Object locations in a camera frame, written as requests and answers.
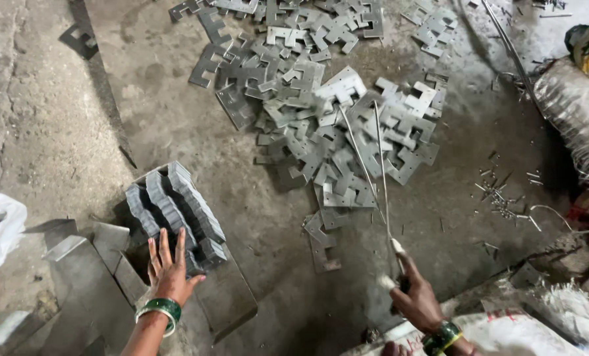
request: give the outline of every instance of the metal rod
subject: metal rod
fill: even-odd
[[[378,132],[378,154],[380,155],[380,168],[382,169],[382,188],[384,189],[384,216],[387,226],[387,237],[391,239],[391,224],[389,223],[389,199],[387,198],[387,179],[384,174],[384,160],[382,157],[382,135],[380,134],[380,115],[378,114],[378,102],[374,100],[374,110],[376,111],[376,128]]]
[[[549,17],[569,17],[573,16],[574,14],[571,13],[561,13],[559,15],[539,15],[540,18],[549,18]]]
[[[356,156],[358,157],[358,162],[360,163],[360,166],[362,167],[363,172],[365,172],[365,177],[367,178],[367,182],[369,183],[369,188],[372,190],[372,196],[374,196],[374,200],[376,201],[376,207],[378,207],[378,213],[380,213],[380,218],[382,219],[383,223],[387,223],[387,221],[384,218],[384,215],[382,214],[382,210],[380,210],[380,203],[378,202],[378,195],[376,194],[376,190],[374,189],[374,185],[372,183],[371,178],[369,178],[369,171],[367,171],[367,167],[363,163],[363,157],[360,155],[360,150],[358,149],[358,144],[356,143],[356,139],[354,138],[354,132],[351,130],[350,121],[347,119],[347,115],[345,115],[345,110],[343,109],[343,107],[339,106],[338,108],[341,110],[341,114],[343,115],[343,118],[345,119],[345,123],[347,124],[347,130],[350,133],[351,143],[354,145],[354,150],[356,151]]]
[[[544,119],[547,119],[547,115],[545,115],[543,109],[541,108],[541,104],[538,102],[538,98],[536,98],[536,94],[534,93],[534,86],[532,85],[532,82],[530,81],[529,77],[527,76],[527,73],[525,72],[525,68],[521,64],[521,59],[519,58],[519,54],[517,53],[517,50],[514,48],[514,45],[512,45],[510,38],[508,37],[508,35],[506,35],[505,31],[501,27],[501,24],[496,19],[494,12],[492,12],[492,9],[488,5],[488,2],[486,0],[481,0],[481,2],[483,3],[484,7],[488,11],[488,15],[490,16],[490,19],[494,23],[496,30],[499,32],[499,35],[501,36],[501,39],[503,40],[503,42],[505,44],[505,48],[512,55],[512,58],[514,59],[514,64],[517,67],[517,71],[519,72],[519,75],[521,76],[521,79],[523,80],[523,84],[525,85],[527,92],[530,94],[532,101],[536,105],[536,109],[538,109],[539,113],[541,114],[541,116]]]

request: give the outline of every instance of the metal pin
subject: metal pin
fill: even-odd
[[[558,15],[539,15],[540,18],[550,18],[550,17],[569,17],[573,16],[574,14],[571,13],[561,13]]]
[[[543,231],[541,230],[541,228],[538,226],[538,224],[536,223],[536,221],[534,221],[534,218],[530,216],[530,220],[532,221],[532,223],[534,224],[534,226],[536,226],[536,229],[538,229],[538,231]]]

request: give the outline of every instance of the pile of metal plates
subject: pile of metal plates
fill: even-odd
[[[242,33],[234,41],[220,33],[225,24],[218,13],[229,11],[236,18],[253,14],[259,36]],[[448,77],[429,73],[426,84],[416,82],[411,94],[398,92],[398,85],[385,78],[368,89],[351,67],[322,83],[321,62],[332,57],[329,46],[338,43],[349,53],[359,36],[383,37],[382,11],[380,0],[317,0],[314,5],[301,0],[188,0],[169,10],[172,21],[190,12],[204,26],[211,43],[189,81],[206,88],[211,80],[204,73],[215,73],[215,94],[235,127],[260,130],[257,144],[266,151],[255,163],[273,165],[289,189],[314,182],[320,211],[308,219],[306,230],[318,272],[340,268],[340,262],[325,255],[336,241],[322,228],[345,225],[346,209],[377,206],[376,187],[365,173],[378,178],[384,164],[384,171],[404,185],[420,164],[432,165],[439,150],[431,135],[441,118]],[[447,14],[432,22],[437,28],[455,25]],[[429,51],[448,39],[438,36],[432,41],[421,37],[429,40]],[[348,122],[353,139],[346,131]],[[142,218],[147,229],[152,218]]]
[[[178,162],[137,179],[126,190],[126,197],[130,212],[149,237],[158,239],[163,227],[169,231],[172,253],[180,228],[185,229],[188,277],[215,269],[226,261],[221,246],[226,239],[220,223],[191,182],[191,174]]]

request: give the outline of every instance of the wire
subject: wire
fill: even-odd
[[[569,225],[569,223],[567,222],[567,220],[566,220],[566,219],[565,219],[565,218],[564,218],[562,215],[560,215],[560,213],[559,213],[559,212],[557,212],[557,211],[556,211],[554,208],[552,208],[551,206],[547,206],[547,205],[535,205],[535,206],[532,206],[532,207],[530,208],[530,215],[532,214],[532,211],[533,211],[534,209],[536,209],[536,208],[545,208],[545,209],[549,209],[549,210],[551,210],[552,212],[556,213],[556,215],[558,215],[558,217],[559,217],[560,219],[562,219],[562,221],[565,223],[565,225],[567,225],[567,227],[569,228],[569,230],[570,230],[571,232],[573,232],[574,234],[589,234],[589,230],[584,230],[584,231],[575,231],[574,229],[572,229],[572,227]]]

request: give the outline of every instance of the concrete floor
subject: concrete floor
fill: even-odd
[[[189,303],[181,342],[164,344],[170,353],[337,354],[357,344],[366,326],[397,322],[387,314],[388,296],[374,284],[374,276],[388,270],[378,218],[371,224],[369,212],[356,214],[332,251],[343,269],[314,273],[300,228],[317,209],[311,189],[280,193],[269,172],[252,165],[255,134],[238,133],[212,92],[187,84],[208,39],[195,16],[171,25],[167,10],[176,2],[87,0],[101,56],[86,62],[57,41],[85,17],[80,1],[0,1],[0,191],[27,205],[29,226],[66,215],[85,226],[91,215],[112,218],[135,175],[173,159],[187,166],[223,222],[259,314],[211,348],[204,320],[190,318],[199,309]],[[507,86],[490,91],[496,72],[514,70],[500,42],[489,38],[496,30],[484,10],[465,1],[443,4],[459,14],[460,27],[435,60],[409,38],[415,26],[401,18],[400,3],[384,2],[383,41],[361,41],[349,56],[335,54],[325,78],[347,64],[368,85],[378,76],[413,83],[426,70],[451,76],[446,125],[433,136],[442,147],[435,165],[420,167],[406,187],[390,184],[393,231],[405,225],[403,244],[444,299],[557,236],[558,221],[543,221],[543,233],[531,225],[515,229],[479,203],[473,183],[489,166],[490,152],[501,155],[500,177],[515,169],[508,195],[525,194],[531,204],[562,211],[569,185],[562,172],[569,163],[533,107],[518,103]],[[495,3],[518,19],[511,36],[528,69],[531,60],[564,55],[567,29],[589,24],[584,7],[570,8],[571,18],[538,19],[528,5],[519,5],[525,13],[519,16],[510,2]],[[226,23],[234,35],[250,30],[231,16]],[[118,150],[127,142],[138,171]],[[542,188],[525,179],[526,170],[537,168],[546,179]],[[473,245],[481,240],[501,247],[496,262]],[[44,251],[39,236],[29,236],[0,269],[0,321],[10,311],[37,309],[40,292],[53,293],[40,260]],[[33,282],[36,275],[43,280]]]

